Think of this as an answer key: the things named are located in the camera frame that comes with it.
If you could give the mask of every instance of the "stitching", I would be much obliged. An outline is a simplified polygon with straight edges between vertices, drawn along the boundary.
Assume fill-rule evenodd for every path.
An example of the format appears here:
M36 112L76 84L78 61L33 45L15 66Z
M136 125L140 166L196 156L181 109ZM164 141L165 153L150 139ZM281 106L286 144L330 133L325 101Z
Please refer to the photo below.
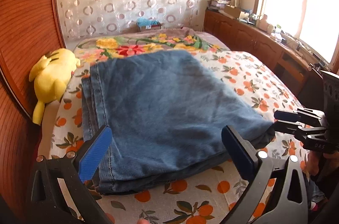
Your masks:
M104 107L104 102L102 100L102 94L101 94L100 80L99 80L99 77L98 77L98 65L97 64L95 65L95 70L96 70L98 84L99 84L99 92L100 92L102 110L103 110L103 113L104 113L105 125L107 125L105 107ZM111 145L108 147L108 167L110 168L110 175L112 177L112 180L114 181L113 174L112 174L112 168L111 168Z

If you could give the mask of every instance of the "hand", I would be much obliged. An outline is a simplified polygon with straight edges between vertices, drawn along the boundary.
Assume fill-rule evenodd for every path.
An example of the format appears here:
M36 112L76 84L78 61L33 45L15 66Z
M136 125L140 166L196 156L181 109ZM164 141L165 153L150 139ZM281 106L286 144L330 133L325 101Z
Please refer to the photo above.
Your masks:
M330 160L328 168L325 170L324 175L330 174L332 171L339 167L339 152L336 151L333 154L323 153L323 156ZM307 158L306 170L310 173L310 175L315 176L319 172L319 160L321 157L320 152L310 151Z
M137 222L137 224L150 224L149 221L147 221L146 219L140 218Z

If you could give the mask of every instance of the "cardboard box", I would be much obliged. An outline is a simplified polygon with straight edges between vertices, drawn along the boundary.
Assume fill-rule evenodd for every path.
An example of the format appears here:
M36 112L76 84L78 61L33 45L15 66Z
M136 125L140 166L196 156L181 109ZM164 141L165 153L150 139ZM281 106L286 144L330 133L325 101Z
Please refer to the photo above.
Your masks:
M240 16L241 9L239 7L226 5L224 8L224 12L238 19Z
M139 27L139 31L143 32L143 31L148 31L148 30L157 30L157 29L161 29L162 24L155 24L155 25L149 25L149 26L141 26Z

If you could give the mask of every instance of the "blue denim fabric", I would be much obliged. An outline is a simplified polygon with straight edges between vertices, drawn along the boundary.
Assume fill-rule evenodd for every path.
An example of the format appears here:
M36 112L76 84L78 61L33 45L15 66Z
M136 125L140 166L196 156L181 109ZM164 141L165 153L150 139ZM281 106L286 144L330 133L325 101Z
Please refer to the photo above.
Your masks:
M272 122L183 50L98 63L82 89L84 139L102 125L113 132L100 193L140 191L224 162L226 125L256 148L275 135Z

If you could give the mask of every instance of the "yellow plush toy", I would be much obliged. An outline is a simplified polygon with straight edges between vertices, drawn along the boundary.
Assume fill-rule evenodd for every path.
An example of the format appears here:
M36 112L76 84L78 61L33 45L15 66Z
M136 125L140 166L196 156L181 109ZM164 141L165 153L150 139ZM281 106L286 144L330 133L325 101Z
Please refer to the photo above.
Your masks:
M29 81L34 80L34 91L38 98L33 112L33 123L40 125L45 104L61 100L72 72L80 66L80 60L65 48L42 56L29 73Z

